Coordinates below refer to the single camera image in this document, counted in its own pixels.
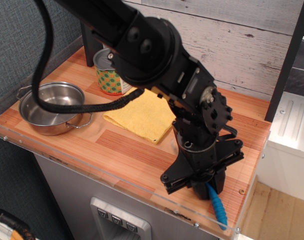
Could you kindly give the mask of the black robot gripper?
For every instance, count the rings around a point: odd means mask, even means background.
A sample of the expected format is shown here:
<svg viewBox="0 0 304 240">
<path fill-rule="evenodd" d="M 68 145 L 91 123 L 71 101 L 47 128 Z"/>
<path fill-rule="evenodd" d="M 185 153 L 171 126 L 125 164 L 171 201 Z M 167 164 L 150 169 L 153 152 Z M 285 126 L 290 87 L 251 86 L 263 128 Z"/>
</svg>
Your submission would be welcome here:
<svg viewBox="0 0 304 240">
<path fill-rule="evenodd" d="M 217 141 L 207 147 L 179 144 L 178 156 L 161 175 L 161 182 L 168 194 L 187 187 L 193 188 L 200 200 L 209 200 L 207 185 L 218 195 L 223 191 L 227 167 L 244 158 L 242 147 L 239 139 Z"/>
</svg>

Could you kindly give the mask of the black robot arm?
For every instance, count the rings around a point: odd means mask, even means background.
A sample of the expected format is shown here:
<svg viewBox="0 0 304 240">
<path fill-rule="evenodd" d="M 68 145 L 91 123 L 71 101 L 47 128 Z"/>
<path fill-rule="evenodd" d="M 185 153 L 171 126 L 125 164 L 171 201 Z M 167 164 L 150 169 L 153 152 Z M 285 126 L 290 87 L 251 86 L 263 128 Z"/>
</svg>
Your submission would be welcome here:
<svg viewBox="0 0 304 240">
<path fill-rule="evenodd" d="M 121 0 L 62 0 L 60 5 L 111 49 L 112 66 L 124 81 L 168 102 L 179 153 L 161 176 L 166 191 L 192 188 L 202 200 L 221 193 L 227 166 L 243 158 L 243 143 L 228 126 L 232 109 L 226 98 L 184 49 L 176 28 Z"/>
</svg>

